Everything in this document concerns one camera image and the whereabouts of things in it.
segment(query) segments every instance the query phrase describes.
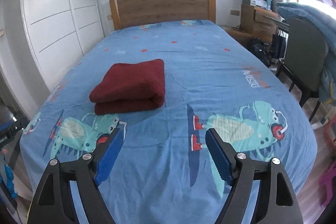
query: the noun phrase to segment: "blue blanket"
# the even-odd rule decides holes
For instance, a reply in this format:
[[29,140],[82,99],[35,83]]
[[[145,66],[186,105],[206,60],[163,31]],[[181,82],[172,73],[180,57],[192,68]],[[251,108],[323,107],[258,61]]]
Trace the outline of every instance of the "blue blanket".
[[323,34],[328,54],[325,58],[319,88],[320,101],[336,105],[336,20],[308,5],[299,3],[277,3],[278,13],[286,20],[291,17],[305,18],[312,22]]
[[[94,115],[91,90],[115,63],[161,58],[166,100],[153,111]],[[117,223],[214,223],[230,191],[205,145],[214,127],[251,158],[280,158],[298,193],[317,145],[297,101],[257,58],[210,21],[165,22],[111,33],[64,77],[21,138],[33,189],[48,163],[91,152],[118,127],[124,141],[99,190]],[[253,185],[243,223],[250,223]],[[78,189],[72,193],[87,223]]]

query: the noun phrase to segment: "wooden floor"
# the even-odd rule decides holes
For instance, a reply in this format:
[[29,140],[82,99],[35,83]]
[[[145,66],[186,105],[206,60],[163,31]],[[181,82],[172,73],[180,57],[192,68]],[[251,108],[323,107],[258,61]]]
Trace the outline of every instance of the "wooden floor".
[[[291,80],[284,74],[280,75],[280,80],[289,89]],[[291,94],[297,101],[300,101],[301,91],[296,86],[293,88]],[[304,104],[302,109],[305,112],[307,118],[310,117],[316,103],[317,99],[311,98],[308,99],[308,101]],[[323,107],[320,106],[311,123],[320,121],[325,116],[325,114],[326,113]],[[323,128],[315,130],[314,132],[318,144],[318,154],[313,169],[297,196],[304,224],[314,224],[324,210],[320,204],[322,200],[324,201],[326,199],[326,190],[325,187],[319,186],[319,177],[330,165],[332,161],[331,155],[333,153],[332,148],[328,145],[324,138]]]

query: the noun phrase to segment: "bed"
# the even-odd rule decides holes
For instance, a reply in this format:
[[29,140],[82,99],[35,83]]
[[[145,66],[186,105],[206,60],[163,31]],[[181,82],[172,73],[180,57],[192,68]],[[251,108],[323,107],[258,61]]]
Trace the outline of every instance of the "bed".
[[[315,161],[314,133],[272,72],[214,24],[215,0],[110,5],[116,31],[67,73],[24,130],[21,153],[33,190],[50,159],[75,160],[118,127],[124,143],[99,187],[116,223],[214,223],[230,191],[205,145],[214,127],[252,159],[278,157],[299,192]],[[157,58],[165,64],[161,108],[93,114],[89,94],[113,64]],[[80,223],[87,223],[71,187]],[[250,223],[257,192],[255,181],[243,223]]]

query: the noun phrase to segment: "white wardrobe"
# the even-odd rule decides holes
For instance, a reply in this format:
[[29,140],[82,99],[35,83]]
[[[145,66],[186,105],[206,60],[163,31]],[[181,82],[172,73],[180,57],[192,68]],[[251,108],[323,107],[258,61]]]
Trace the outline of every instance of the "white wardrobe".
[[97,0],[21,0],[27,42],[52,91],[104,35]]

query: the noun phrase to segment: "dark red towel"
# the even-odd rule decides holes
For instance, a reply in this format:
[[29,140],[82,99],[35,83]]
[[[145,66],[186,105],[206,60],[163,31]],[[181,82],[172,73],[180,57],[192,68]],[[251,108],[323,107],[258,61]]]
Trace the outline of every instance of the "dark red towel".
[[138,64],[114,64],[90,93],[97,115],[152,110],[165,100],[161,59]]

